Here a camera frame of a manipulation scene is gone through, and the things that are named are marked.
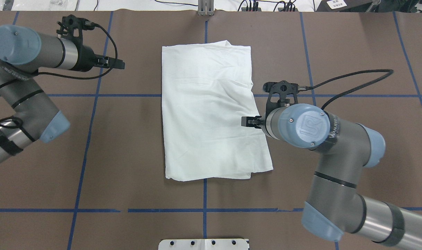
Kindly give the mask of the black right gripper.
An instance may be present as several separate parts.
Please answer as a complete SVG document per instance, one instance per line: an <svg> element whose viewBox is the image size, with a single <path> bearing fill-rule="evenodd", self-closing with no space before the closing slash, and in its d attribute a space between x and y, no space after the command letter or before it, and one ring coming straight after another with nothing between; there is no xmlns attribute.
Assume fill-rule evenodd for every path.
<svg viewBox="0 0 422 250"><path fill-rule="evenodd" d="M243 127L254 127L257 129L265 129L265 117L241 117L241 126Z"/></svg>

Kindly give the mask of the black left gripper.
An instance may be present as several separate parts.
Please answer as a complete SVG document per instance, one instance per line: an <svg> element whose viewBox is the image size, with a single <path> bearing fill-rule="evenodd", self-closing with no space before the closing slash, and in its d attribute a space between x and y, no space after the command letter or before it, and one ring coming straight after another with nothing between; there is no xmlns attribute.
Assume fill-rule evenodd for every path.
<svg viewBox="0 0 422 250"><path fill-rule="evenodd" d="M87 72L93 67L123 70L125 69L125 62L122 60L115 60L115 58L97 55L89 46L81 46L80 71Z"/></svg>

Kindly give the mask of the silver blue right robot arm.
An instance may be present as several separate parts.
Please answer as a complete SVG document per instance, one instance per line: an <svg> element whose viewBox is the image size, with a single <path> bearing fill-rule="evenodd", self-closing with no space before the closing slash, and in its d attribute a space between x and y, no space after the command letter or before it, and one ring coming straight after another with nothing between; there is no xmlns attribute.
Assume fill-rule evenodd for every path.
<svg viewBox="0 0 422 250"><path fill-rule="evenodd" d="M332 242L349 233L386 247L422 250L422 215L357 193L363 169L384 156L379 132L310 104L243 116L241 125L320 154L301 219L306 230Z"/></svg>

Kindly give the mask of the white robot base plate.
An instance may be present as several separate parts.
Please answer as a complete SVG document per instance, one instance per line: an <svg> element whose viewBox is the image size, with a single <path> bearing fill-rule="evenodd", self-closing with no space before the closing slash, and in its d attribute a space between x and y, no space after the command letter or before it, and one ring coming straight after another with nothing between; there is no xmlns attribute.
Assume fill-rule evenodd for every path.
<svg viewBox="0 0 422 250"><path fill-rule="evenodd" d="M249 250L248 239L165 239L159 250Z"/></svg>

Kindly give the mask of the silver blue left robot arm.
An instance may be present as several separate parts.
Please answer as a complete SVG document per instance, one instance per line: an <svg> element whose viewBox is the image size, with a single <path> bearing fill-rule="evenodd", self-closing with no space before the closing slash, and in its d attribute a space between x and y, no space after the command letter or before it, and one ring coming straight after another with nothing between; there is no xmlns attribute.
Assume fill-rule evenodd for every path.
<svg viewBox="0 0 422 250"><path fill-rule="evenodd" d="M102 29L87 19L69 17L58 23L57 36L38 33L28 27L0 26L0 96L15 114L0 119L0 163L23 152L37 140L45 143L60 136L71 126L68 119L34 80L39 68L57 68L78 72L93 67L124 69L115 56L97 55L83 44L82 31Z"/></svg>

